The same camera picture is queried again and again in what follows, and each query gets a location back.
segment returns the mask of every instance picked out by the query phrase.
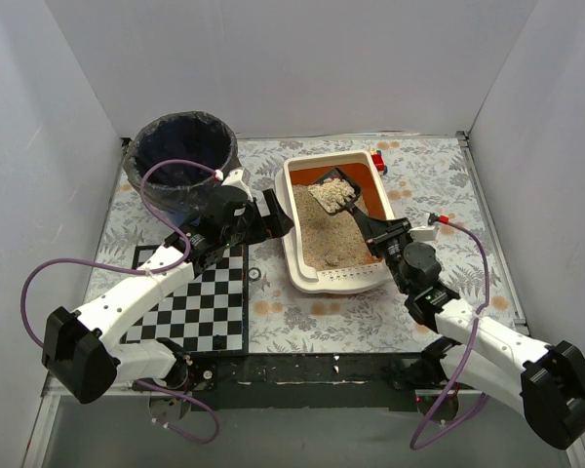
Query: checkered board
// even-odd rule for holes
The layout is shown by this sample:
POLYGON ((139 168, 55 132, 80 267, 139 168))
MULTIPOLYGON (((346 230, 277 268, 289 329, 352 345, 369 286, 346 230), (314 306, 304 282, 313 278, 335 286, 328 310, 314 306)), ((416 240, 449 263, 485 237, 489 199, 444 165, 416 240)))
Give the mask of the checkered board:
MULTIPOLYGON (((133 268, 157 248, 137 246, 133 268)), ((164 337, 191 353, 247 354, 247 265, 247 249, 227 250, 219 263, 169 294, 131 326, 122 342, 164 337)))

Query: black trash can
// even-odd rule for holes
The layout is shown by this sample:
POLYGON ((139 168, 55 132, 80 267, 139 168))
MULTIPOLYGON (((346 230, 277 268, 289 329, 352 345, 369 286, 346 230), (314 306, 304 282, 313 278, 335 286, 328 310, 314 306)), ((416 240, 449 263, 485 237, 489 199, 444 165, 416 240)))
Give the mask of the black trash can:
MULTIPOLYGON (((145 173, 170 159, 220 169, 225 176, 241 167, 236 136, 225 123, 206 112, 168 114, 147 125, 130 144, 123 166, 131 186, 139 191, 145 173)), ((220 182, 206 171, 171 164, 151 175, 145 196, 171 222, 181 224, 205 209, 217 183, 220 182)))

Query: white plastic tray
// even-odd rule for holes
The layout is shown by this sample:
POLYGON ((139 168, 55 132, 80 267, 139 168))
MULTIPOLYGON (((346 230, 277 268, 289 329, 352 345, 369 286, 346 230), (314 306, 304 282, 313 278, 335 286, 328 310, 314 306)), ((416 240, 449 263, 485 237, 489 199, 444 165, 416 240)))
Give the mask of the white plastic tray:
POLYGON ((394 218, 388 196, 368 151, 347 151, 289 159, 275 175, 275 192, 287 215, 294 221, 294 229, 283 238, 286 263, 292 283, 305 293, 350 294, 367 291, 393 281, 383 261, 370 265, 317 271, 303 261, 299 219, 294 204, 291 171, 362 163, 370 169, 386 218, 394 218))

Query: red object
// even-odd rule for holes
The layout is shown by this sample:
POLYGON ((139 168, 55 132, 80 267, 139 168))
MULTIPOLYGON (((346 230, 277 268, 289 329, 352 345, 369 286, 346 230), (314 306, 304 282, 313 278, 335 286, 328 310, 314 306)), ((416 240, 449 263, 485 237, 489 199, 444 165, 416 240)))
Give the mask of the red object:
POLYGON ((374 166, 377 168, 378 171, 383 173, 386 170, 386 165, 383 162, 383 158, 381 157, 381 153, 375 153, 375 154, 371 155, 371 157, 372 157, 372 162, 374 163, 374 166))

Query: robotic arm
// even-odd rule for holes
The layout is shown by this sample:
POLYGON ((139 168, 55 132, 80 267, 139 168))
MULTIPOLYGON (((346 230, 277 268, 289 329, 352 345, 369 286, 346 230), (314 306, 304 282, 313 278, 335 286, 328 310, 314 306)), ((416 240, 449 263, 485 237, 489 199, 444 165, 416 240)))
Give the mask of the robotic arm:
MULTIPOLYGON (((470 304, 440 281, 435 250, 420 242, 432 240, 436 231, 412 229, 406 218, 370 218, 352 203, 346 210, 370 252, 385 260, 399 291, 408 296, 409 314, 442 335, 407 369, 405 379, 423 384, 448 380, 464 355, 474 317, 470 304)), ((432 214, 429 225, 438 220, 432 214)), ((481 318, 458 380, 519 412, 556 449, 567 449, 585 432, 585 358, 566 341, 551 346, 481 318)))
MULTIPOLYGON (((185 352, 169 339, 120 344, 121 336, 152 306, 197 278, 233 246, 283 237, 293 227, 273 190, 263 192, 269 215, 261 216, 243 170, 231 172, 210 196, 199 225, 180 227, 190 254, 180 266, 159 274, 132 276, 73 312, 63 307, 48 318, 43 365, 76 397, 89 403, 114 382, 155 378, 177 388, 188 376, 185 352)), ((186 246, 174 233, 140 267, 159 269, 178 261, 186 246)))

